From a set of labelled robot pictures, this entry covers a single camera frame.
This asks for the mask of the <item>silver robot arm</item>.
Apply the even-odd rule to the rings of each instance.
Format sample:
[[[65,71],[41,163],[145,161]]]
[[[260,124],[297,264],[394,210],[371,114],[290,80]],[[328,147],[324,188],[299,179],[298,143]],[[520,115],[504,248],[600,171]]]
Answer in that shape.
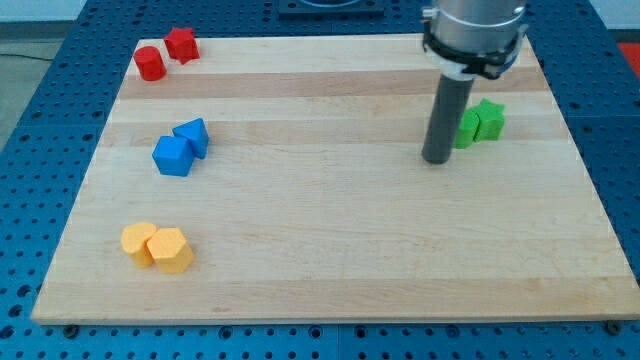
[[[525,8],[525,0],[432,0],[421,9],[426,56],[452,80],[498,79],[518,57]]]

